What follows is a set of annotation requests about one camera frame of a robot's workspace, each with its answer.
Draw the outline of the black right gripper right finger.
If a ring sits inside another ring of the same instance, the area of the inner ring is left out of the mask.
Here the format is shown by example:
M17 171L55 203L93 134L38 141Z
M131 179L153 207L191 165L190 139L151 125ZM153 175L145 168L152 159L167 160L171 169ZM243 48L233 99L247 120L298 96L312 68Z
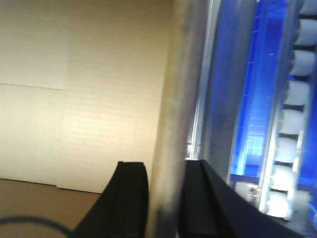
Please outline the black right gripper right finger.
M239 196L204 160L188 160L178 220L181 238L299 238Z

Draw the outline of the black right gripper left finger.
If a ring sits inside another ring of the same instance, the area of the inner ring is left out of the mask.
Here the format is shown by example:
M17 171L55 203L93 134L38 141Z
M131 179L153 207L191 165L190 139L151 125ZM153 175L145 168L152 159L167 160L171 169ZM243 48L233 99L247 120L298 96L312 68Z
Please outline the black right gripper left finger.
M118 162L92 208L73 231L75 238L143 238L149 184L141 162Z

